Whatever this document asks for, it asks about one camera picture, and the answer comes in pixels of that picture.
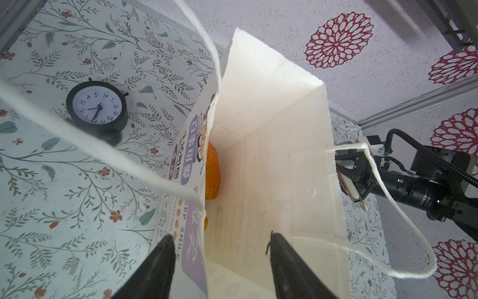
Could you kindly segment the white printed paper bag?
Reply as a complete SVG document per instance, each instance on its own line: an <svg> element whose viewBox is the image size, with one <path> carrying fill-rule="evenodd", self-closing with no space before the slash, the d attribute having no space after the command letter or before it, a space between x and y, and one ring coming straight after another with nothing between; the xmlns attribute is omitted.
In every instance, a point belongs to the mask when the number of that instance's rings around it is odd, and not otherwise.
<svg viewBox="0 0 478 299"><path fill-rule="evenodd" d="M129 93L117 146L77 128L68 93ZM208 144L220 190L205 199ZM348 229L324 82L237 29L217 54L124 1L47 1L1 61L1 297L111 299L165 235L169 298L276 298L280 233L337 297L390 267Z"/></svg>

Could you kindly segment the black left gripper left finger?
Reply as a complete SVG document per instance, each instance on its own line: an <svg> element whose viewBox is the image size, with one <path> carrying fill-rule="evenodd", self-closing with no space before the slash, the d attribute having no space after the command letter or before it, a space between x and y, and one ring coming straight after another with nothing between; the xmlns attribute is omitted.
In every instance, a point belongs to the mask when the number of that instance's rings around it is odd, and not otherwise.
<svg viewBox="0 0 478 299"><path fill-rule="evenodd" d="M174 238L168 234L112 299L168 299L175 266Z"/></svg>

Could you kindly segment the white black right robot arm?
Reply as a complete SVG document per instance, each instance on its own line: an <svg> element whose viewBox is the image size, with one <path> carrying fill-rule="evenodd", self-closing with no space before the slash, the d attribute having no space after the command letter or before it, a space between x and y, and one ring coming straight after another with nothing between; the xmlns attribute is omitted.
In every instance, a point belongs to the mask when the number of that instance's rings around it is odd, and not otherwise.
<svg viewBox="0 0 478 299"><path fill-rule="evenodd" d="M336 156L336 164L339 174L351 180L351 190L358 192L358 199L369 194L385 196L364 153L348 150ZM382 165L378 172L397 203L425 211L432 221L450 219L472 239L478 238L477 199L465 195L465 181L425 152L417 151L410 174L387 170Z"/></svg>

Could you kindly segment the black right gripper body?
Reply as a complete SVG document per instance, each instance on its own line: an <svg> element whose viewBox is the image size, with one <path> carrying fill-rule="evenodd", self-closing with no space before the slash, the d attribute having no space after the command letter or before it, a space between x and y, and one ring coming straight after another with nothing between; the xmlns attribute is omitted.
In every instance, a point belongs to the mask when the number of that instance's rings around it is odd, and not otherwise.
<svg viewBox="0 0 478 299"><path fill-rule="evenodd" d="M372 167L365 154L349 149L336 155L337 172L350 178L362 199L368 195L385 197L372 173ZM423 178L416 178L395 171L379 169L380 177L397 203L402 203L426 212L430 219L444 219L444 198L447 189L442 184Z"/></svg>

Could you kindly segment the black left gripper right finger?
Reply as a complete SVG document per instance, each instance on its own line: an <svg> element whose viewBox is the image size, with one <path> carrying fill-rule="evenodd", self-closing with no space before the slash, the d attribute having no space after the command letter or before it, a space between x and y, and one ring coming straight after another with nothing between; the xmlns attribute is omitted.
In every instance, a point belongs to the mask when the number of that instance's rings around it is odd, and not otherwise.
<svg viewBox="0 0 478 299"><path fill-rule="evenodd" d="M272 232L266 248L278 299L336 299L280 234Z"/></svg>

